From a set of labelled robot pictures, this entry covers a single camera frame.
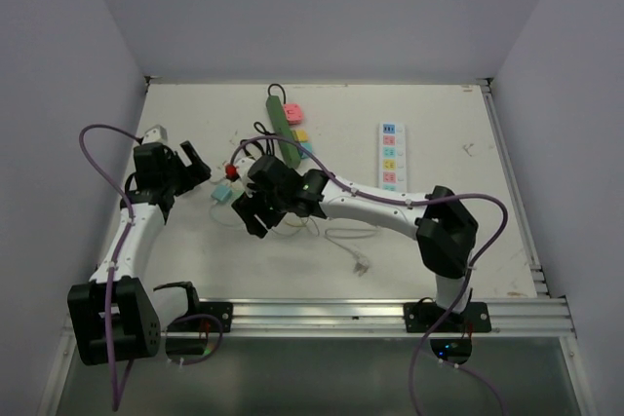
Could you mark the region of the white power strip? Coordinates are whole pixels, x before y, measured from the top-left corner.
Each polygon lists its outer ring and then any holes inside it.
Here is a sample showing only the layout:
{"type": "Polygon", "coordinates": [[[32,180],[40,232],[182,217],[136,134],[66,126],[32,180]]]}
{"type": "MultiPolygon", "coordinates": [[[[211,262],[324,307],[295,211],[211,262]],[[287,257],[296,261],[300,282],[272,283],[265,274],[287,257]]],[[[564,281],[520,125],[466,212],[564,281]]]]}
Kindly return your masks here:
{"type": "Polygon", "coordinates": [[[382,190],[407,192],[407,130],[404,124],[379,124],[377,153],[378,187],[382,190]]]}

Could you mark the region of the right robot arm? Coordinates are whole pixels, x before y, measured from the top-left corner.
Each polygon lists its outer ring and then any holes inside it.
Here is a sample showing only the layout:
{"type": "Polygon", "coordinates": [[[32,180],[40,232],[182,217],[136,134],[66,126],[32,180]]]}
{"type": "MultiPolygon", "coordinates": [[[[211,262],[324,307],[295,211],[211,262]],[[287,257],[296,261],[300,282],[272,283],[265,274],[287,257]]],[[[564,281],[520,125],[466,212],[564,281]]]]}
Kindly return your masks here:
{"type": "Polygon", "coordinates": [[[468,321],[466,279],[478,222],[448,188],[437,186],[430,194],[385,191],[323,170],[300,174],[270,155],[240,158],[226,166],[225,175],[242,183],[244,194],[233,209],[248,233],[261,239],[293,214],[354,220],[416,241],[424,266],[435,275],[436,323],[453,331],[468,321]]]}

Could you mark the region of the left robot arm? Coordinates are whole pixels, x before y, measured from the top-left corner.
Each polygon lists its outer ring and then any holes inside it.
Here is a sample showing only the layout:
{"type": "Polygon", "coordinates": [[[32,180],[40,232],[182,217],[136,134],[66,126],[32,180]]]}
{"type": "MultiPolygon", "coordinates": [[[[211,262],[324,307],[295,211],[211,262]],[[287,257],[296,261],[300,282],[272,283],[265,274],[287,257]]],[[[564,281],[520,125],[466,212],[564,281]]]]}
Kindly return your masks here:
{"type": "Polygon", "coordinates": [[[134,148],[135,170],[120,188],[113,242],[90,279],[68,292],[79,356],[86,365],[107,363],[109,347],[118,361],[151,358],[170,323],[188,331],[201,322],[203,308],[191,282],[163,284],[152,292],[141,282],[176,198],[212,175],[189,141],[180,147],[175,152],[164,143],[144,141],[134,148]]]}

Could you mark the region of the blue usb charger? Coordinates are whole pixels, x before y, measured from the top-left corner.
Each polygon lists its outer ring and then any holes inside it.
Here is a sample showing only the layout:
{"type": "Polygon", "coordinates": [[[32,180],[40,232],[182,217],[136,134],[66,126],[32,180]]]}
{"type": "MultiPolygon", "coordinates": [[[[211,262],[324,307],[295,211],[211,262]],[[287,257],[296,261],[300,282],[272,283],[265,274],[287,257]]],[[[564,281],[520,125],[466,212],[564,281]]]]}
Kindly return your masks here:
{"type": "Polygon", "coordinates": [[[214,187],[211,198],[218,204],[224,205],[230,202],[233,196],[233,190],[230,186],[218,184],[214,187]]]}

